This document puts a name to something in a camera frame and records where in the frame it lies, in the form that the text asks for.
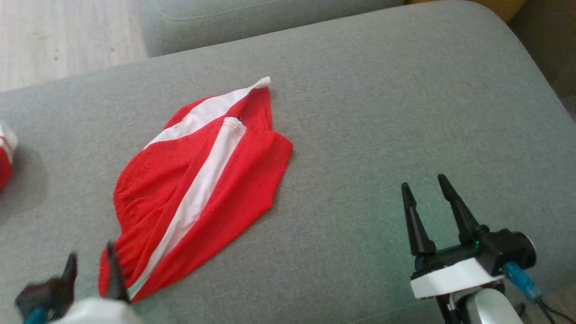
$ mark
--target gray sofa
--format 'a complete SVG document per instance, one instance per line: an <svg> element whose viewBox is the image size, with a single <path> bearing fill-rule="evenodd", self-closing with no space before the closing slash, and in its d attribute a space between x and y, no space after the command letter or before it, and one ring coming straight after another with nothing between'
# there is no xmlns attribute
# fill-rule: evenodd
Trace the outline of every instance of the gray sofa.
<svg viewBox="0 0 576 324"><path fill-rule="evenodd" d="M522 231L546 293L576 282L576 127L530 56L474 3L401 6L0 94L20 137L0 193L0 321L79 253L97 293L119 234L116 179L181 106L271 76L294 144L274 207L185 280L134 307L148 323L440 323L410 290L408 181L438 247L457 243L436 175L479 221ZM510 289L513 302L518 301Z"/></svg>
<svg viewBox="0 0 576 324"><path fill-rule="evenodd" d="M140 0L146 51L159 56L399 6L404 0Z"/></svg>

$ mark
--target red and white clothing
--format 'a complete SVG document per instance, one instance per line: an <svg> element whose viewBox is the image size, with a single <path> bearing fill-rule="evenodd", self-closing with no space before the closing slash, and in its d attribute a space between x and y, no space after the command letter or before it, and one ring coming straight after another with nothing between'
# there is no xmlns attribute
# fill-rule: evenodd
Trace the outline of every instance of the red and white clothing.
<svg viewBox="0 0 576 324"><path fill-rule="evenodd" d="M132 301L190 274L272 206L292 143L271 130L269 83L183 107L120 174L115 249ZM106 253L100 265L103 295Z"/></svg>
<svg viewBox="0 0 576 324"><path fill-rule="evenodd" d="M12 176L12 159L16 145L18 138L8 125L0 120L0 189Z"/></svg>

